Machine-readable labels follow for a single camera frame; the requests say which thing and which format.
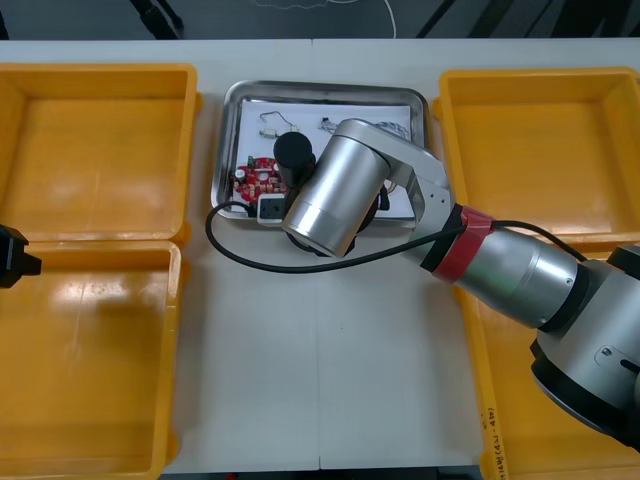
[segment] white table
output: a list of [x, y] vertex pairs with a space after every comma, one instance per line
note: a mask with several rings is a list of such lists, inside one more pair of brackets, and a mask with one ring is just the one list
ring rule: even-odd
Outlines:
[[[205, 95], [194, 144], [175, 425], [168, 472], [464, 465], [481, 452], [469, 355], [451, 291], [404, 257], [307, 277], [246, 269], [202, 230], [212, 141], [240, 80], [409, 87], [450, 68], [630, 65], [640, 40], [0, 42], [1, 62], [191, 62]], [[216, 220], [224, 244], [310, 264], [275, 231]], [[359, 254], [406, 240], [374, 229]], [[383, 281], [371, 281], [378, 277]]]

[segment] yellow plastic bin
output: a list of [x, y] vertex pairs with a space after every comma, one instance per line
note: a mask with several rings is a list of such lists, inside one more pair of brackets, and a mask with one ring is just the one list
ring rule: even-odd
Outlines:
[[181, 254], [171, 242], [33, 244], [0, 293], [0, 478], [157, 478], [170, 431]]
[[628, 68], [449, 71], [440, 78], [459, 203], [595, 251], [640, 241], [640, 94]]
[[31, 242], [188, 239], [191, 65], [0, 64], [0, 223]]
[[[456, 200], [545, 227], [585, 252], [640, 241], [640, 96], [627, 68], [450, 71], [434, 111]], [[606, 258], [606, 253], [593, 253]], [[456, 290], [486, 480], [637, 480], [640, 456], [536, 386], [535, 332]]]

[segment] black cylinder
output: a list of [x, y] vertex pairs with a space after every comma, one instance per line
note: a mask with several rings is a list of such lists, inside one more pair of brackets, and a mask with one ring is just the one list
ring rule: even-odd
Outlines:
[[313, 171], [316, 157], [311, 142], [298, 132], [287, 132], [276, 140], [273, 156], [280, 169], [280, 177], [288, 188], [296, 188]]

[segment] red circuit board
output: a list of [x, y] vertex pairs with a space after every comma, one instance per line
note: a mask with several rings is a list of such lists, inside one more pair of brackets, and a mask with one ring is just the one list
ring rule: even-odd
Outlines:
[[276, 161], [268, 157], [249, 157], [246, 166], [238, 167], [246, 174], [244, 180], [233, 178], [233, 189], [247, 203], [257, 203], [263, 193], [286, 193], [287, 186], [282, 183], [276, 170]]

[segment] metal tray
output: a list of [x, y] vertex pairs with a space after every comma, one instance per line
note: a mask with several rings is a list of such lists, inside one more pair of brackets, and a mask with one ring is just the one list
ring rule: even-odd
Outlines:
[[[233, 85], [225, 95], [222, 132], [218, 147], [211, 203], [215, 207], [232, 196], [230, 173], [236, 168], [236, 154], [240, 136], [240, 117], [243, 102], [309, 103], [319, 105], [367, 105], [409, 106], [411, 109], [411, 140], [416, 145], [428, 148], [427, 102], [415, 90], [407, 88], [371, 87], [362, 85], [340, 85], [327, 83], [245, 81]], [[224, 209], [225, 218], [249, 219], [242, 212]], [[413, 221], [401, 219], [376, 219], [376, 224], [413, 226]]]

